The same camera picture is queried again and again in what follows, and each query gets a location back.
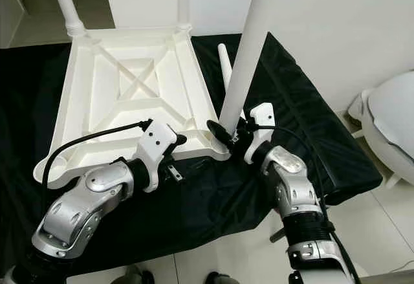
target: floor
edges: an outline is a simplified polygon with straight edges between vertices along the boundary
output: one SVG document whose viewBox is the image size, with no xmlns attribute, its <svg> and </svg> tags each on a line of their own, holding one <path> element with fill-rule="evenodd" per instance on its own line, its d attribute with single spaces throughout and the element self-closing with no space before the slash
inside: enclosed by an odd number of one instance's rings
<svg viewBox="0 0 414 284">
<path fill-rule="evenodd" d="M 356 130 L 345 120 L 344 124 L 350 131 Z M 365 140 L 361 138 L 358 142 L 381 174 L 390 176 L 391 172 L 370 151 Z M 388 273 L 414 260 L 413 208 L 414 186 L 400 181 L 390 190 L 382 184 L 329 209 L 330 219 L 360 276 Z M 272 212 L 255 230 L 228 235 L 194 250 L 138 265 L 154 273 L 156 284 L 203 283 L 213 270 L 231 274 L 242 284 L 287 283 L 292 272 L 285 254 L 287 242 L 268 241 L 279 228 L 280 218 Z M 409 263 L 401 270 L 412 268 L 414 263 Z M 124 270 L 121 267 L 76 276 L 68 284 L 109 284 Z"/>
<path fill-rule="evenodd" d="M 86 28 L 114 28 L 108 0 L 73 0 Z M 11 47 L 69 42 L 65 20 L 57 0 L 23 0 L 27 14 Z"/>
</svg>

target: white wall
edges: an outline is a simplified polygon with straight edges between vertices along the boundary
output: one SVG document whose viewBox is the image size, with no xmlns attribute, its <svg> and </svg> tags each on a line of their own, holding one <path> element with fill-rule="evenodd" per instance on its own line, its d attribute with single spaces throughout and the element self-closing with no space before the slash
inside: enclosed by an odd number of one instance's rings
<svg viewBox="0 0 414 284">
<path fill-rule="evenodd" d="M 8 48 L 25 9 L 19 0 L 0 0 L 0 48 Z"/>
<path fill-rule="evenodd" d="M 177 23 L 178 0 L 109 0 L 117 27 Z M 241 32 L 250 0 L 190 0 L 193 35 Z M 336 111 L 414 68 L 414 0 L 276 0 L 269 29 Z"/>
</svg>

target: black cloth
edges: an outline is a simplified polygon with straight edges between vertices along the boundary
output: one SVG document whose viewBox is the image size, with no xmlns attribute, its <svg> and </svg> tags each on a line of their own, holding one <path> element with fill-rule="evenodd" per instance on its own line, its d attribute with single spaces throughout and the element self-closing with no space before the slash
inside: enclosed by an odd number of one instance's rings
<svg viewBox="0 0 414 284">
<path fill-rule="evenodd" d="M 192 38 L 216 112 L 224 99 L 217 44 L 226 44 L 233 61 L 239 39 L 240 35 Z M 0 274 L 16 263 L 16 257 L 24 259 L 41 220 L 40 185 L 32 170 L 49 150 L 70 47 L 0 50 Z M 245 109 L 261 102 L 272 102 L 278 123 L 309 143 L 323 171 L 329 204 L 380 184 L 371 161 L 272 36 L 267 37 Z M 274 133 L 273 139 L 305 160 L 316 184 L 314 167 L 301 145 L 281 133 Z M 128 265 L 253 229 L 273 206 L 272 192 L 257 170 L 239 158 L 195 158 L 176 166 L 186 180 L 167 182 L 150 194 L 137 193 L 107 215 L 73 274 Z"/>
</svg>

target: black cable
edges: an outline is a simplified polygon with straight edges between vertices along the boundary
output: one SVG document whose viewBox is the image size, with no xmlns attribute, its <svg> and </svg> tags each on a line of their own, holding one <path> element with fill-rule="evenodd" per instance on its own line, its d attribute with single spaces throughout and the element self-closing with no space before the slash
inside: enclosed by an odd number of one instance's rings
<svg viewBox="0 0 414 284">
<path fill-rule="evenodd" d="M 45 170 L 43 172 L 43 176 L 42 176 L 42 180 L 41 180 L 41 213 L 44 215 L 44 214 L 46 214 L 46 210 L 47 210 L 47 183 L 48 183 L 47 181 L 49 179 L 50 168 L 52 167 L 52 163 L 53 163 L 54 159 L 63 150 L 65 150 L 65 149 L 67 149 L 67 148 L 69 148 L 73 145 L 85 142 L 86 140 L 90 140 L 92 138 L 101 137 L 102 135 L 132 129 L 133 127 L 141 127 L 143 130 L 145 130 L 150 125 L 151 121 L 152 120 L 140 121 L 140 122 L 136 122 L 134 124 L 127 124 L 126 126 L 115 127 L 113 129 L 108 129 L 108 130 L 105 130 L 105 131 L 92 133 L 90 135 L 85 135 L 84 137 L 77 138 L 76 140 L 71 140 L 70 142 L 60 146 L 57 150 L 55 150 L 50 155 L 49 159 L 47 159 L 47 162 L 46 162 L 46 165 L 45 165 Z"/>
<path fill-rule="evenodd" d="M 293 132 L 293 131 L 285 128 L 285 127 L 253 125 L 253 128 L 254 129 L 278 130 L 278 131 L 286 132 L 286 133 L 290 134 L 291 136 L 293 136 L 294 138 L 296 138 L 296 140 L 306 149 L 306 151 L 309 154 L 310 159 L 312 160 L 312 163 L 315 167 L 316 178 L 317 178 L 317 181 L 318 181 L 318 186 L 320 188 L 320 207 L 321 207 L 321 210 L 322 210 L 322 214 L 323 214 L 325 220 L 327 222 L 329 222 L 328 213 L 327 213 L 327 210 L 326 210 L 325 194 L 323 192 L 322 177 L 320 175 L 318 166 L 316 165 L 316 158 L 315 158 L 313 152 L 311 151 L 311 148 L 295 132 Z M 351 272 L 351 274 L 354 277 L 355 284 L 361 284 L 360 278 L 358 276 L 358 273 L 355 270 L 354 264 L 351 261 L 351 258 L 349 257 L 349 255 L 348 255 L 345 247 L 343 246 L 342 242 L 340 241 L 339 237 L 336 235 L 335 231 L 331 231 L 331 235 L 334 238 L 335 242 L 338 244 L 338 247 L 340 248 L 342 257 L 345 260 L 345 264 L 347 265 L 347 268 L 349 269 L 349 271 Z"/>
</svg>

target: white plastic bracket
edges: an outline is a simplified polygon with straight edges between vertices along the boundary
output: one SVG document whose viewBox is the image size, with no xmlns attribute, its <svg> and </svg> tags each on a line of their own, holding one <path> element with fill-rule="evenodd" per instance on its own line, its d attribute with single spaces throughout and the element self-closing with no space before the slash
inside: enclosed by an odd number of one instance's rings
<svg viewBox="0 0 414 284">
<path fill-rule="evenodd" d="M 164 158 L 167 148 L 176 143 L 177 134 L 169 125 L 153 120 L 138 141 L 133 158 L 139 158 L 145 164 L 149 174 L 149 186 L 145 192 L 158 187 L 158 166 Z"/>
<path fill-rule="evenodd" d="M 259 126 L 274 126 L 274 113 L 271 103 L 262 103 L 250 111 L 250 116 Z M 253 132 L 253 141 L 245 153 L 245 161 L 252 164 L 252 156 L 256 149 L 264 142 L 272 139 L 273 130 L 257 130 Z"/>
</svg>

